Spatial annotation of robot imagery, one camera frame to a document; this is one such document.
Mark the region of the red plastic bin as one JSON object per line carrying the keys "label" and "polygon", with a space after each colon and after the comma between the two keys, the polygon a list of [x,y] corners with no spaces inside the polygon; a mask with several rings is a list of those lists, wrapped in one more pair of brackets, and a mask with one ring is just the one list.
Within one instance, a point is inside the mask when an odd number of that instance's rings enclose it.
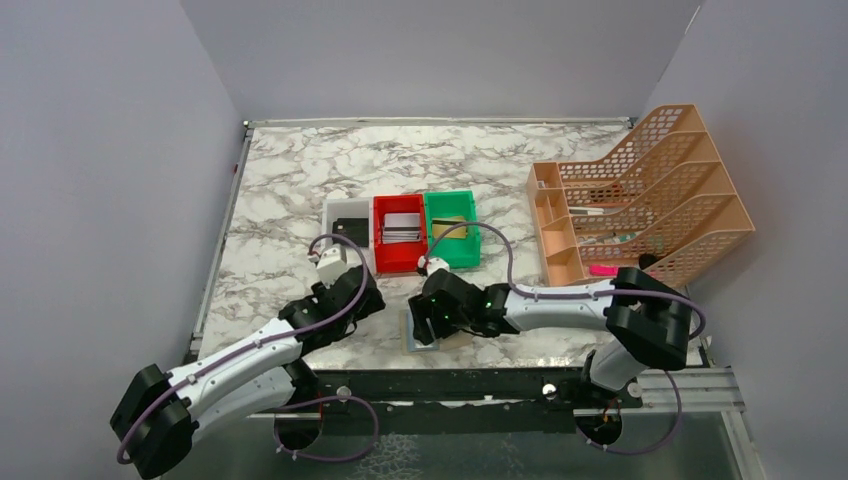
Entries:
{"label": "red plastic bin", "polygon": [[414,272],[428,247],[422,194],[375,196],[374,254],[381,274]]}

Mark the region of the gold credit card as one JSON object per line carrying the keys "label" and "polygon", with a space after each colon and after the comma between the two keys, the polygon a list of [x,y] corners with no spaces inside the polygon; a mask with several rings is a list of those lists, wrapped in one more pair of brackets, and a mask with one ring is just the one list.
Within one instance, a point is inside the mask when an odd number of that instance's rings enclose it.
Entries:
{"label": "gold credit card", "polygon": [[434,217],[430,222],[430,231],[434,239],[443,237],[444,239],[459,239],[463,240],[467,237],[467,227],[464,226],[466,218],[457,215],[449,217]]}

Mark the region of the white plastic bin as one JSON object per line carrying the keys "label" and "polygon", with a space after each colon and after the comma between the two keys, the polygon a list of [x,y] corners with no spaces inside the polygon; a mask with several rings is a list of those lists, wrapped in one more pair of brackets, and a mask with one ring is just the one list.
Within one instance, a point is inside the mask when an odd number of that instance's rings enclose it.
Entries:
{"label": "white plastic bin", "polygon": [[372,197],[325,199],[321,232],[342,235],[355,243],[362,251],[370,272],[376,276],[372,213]]}

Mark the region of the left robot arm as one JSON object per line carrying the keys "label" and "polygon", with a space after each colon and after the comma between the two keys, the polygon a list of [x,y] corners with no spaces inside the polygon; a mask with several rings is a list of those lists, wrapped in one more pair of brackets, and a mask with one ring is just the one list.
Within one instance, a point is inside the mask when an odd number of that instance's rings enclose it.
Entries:
{"label": "left robot arm", "polygon": [[248,337],[169,371],[151,364],[130,381],[109,425],[116,460],[144,479],[178,465],[205,434],[274,407],[317,403],[306,355],[351,335],[385,302],[368,268],[349,268],[330,285],[288,303]]}

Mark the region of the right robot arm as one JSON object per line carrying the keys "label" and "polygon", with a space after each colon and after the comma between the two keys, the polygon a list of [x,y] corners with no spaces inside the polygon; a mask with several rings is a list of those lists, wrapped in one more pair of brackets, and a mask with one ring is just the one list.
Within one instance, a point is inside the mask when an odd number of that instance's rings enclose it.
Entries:
{"label": "right robot arm", "polygon": [[484,338],[548,328],[606,331],[612,339],[586,361],[579,398],[600,407],[645,370],[687,364],[692,301],[648,273],[625,267],[611,279],[576,286],[498,283],[484,288],[445,269],[409,298],[413,336],[429,345],[460,331]]}

